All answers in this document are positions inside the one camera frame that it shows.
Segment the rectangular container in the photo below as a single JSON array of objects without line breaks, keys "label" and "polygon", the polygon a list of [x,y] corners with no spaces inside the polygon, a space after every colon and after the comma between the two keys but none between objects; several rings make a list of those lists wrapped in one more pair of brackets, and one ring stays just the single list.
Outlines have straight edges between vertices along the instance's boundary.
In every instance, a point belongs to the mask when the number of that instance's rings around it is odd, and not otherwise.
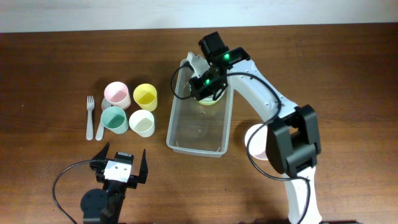
[{"label": "rectangular container", "polygon": [[[190,94],[188,81],[192,75],[189,68],[179,71],[175,87],[178,96]],[[193,98],[174,97],[166,140],[168,147],[174,152],[220,158],[228,148],[232,104],[230,86],[219,102],[211,106],[203,106]]]}]

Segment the plastic cup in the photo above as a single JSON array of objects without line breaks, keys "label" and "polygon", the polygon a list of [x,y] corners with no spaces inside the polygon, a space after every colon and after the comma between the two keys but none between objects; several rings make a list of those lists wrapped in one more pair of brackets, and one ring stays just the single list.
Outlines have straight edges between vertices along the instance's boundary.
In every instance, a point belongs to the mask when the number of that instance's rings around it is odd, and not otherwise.
[{"label": "plastic cup", "polygon": [[116,134],[123,134],[129,129],[126,113],[117,106],[111,106],[102,112],[101,123]]},{"label": "plastic cup", "polygon": [[147,110],[137,110],[130,116],[130,128],[140,136],[147,138],[155,132],[154,115]]},{"label": "plastic cup", "polygon": [[157,92],[155,87],[151,84],[145,83],[137,86],[132,97],[144,110],[154,111],[157,107]]},{"label": "plastic cup", "polygon": [[124,110],[131,104],[129,89],[123,82],[110,83],[105,88],[104,96],[113,106],[118,106]]},{"label": "plastic cup", "polygon": [[[262,124],[256,124],[249,128],[249,130],[246,132],[246,135],[244,136],[244,145],[247,147],[248,146],[248,141],[250,136],[257,130]],[[249,153],[252,155],[252,157],[266,161],[268,160],[267,154],[266,154],[266,146],[267,146],[267,132],[268,132],[268,127],[264,126],[262,127],[251,139],[250,145],[249,145]]]}]

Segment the pink cup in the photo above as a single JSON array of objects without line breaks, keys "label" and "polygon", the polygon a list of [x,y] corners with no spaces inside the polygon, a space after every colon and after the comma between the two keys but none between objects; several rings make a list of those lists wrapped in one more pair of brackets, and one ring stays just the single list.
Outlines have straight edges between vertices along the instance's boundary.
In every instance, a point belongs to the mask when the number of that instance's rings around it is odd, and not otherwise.
[{"label": "pink cup", "polygon": [[112,82],[104,91],[105,99],[113,106],[127,109],[131,104],[129,89],[123,82]]}]

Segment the white wall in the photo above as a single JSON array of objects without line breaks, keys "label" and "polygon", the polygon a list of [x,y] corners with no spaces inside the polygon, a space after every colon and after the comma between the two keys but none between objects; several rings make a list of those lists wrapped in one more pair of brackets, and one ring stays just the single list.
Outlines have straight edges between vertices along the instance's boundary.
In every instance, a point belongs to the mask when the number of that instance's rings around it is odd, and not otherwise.
[{"label": "white wall", "polygon": [[0,32],[397,21],[398,0],[0,0]]}]

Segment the wooden table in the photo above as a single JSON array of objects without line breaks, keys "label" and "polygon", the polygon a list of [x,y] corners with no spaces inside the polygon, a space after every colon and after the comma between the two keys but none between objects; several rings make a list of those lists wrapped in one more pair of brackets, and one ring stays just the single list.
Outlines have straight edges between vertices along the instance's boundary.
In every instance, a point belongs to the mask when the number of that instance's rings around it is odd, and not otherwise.
[{"label": "wooden table", "polygon": [[[147,183],[127,191],[120,222],[286,219],[284,184],[262,176],[245,155],[244,133],[260,119],[238,93],[229,148],[220,159],[177,154],[165,143],[170,76],[216,30],[231,48],[244,47],[286,97],[316,109],[323,219],[398,222],[398,25],[354,24],[0,34],[1,223],[69,223],[52,201],[53,180],[107,141],[109,157],[135,155],[135,174],[147,149]],[[157,88],[152,137],[130,130],[85,139],[86,96],[95,96],[96,129],[103,90],[115,80],[131,91],[146,82]],[[137,109],[133,104],[127,115]],[[268,162],[261,166],[276,175]],[[81,197],[101,187],[81,166],[61,178],[57,195],[81,222]]]}]

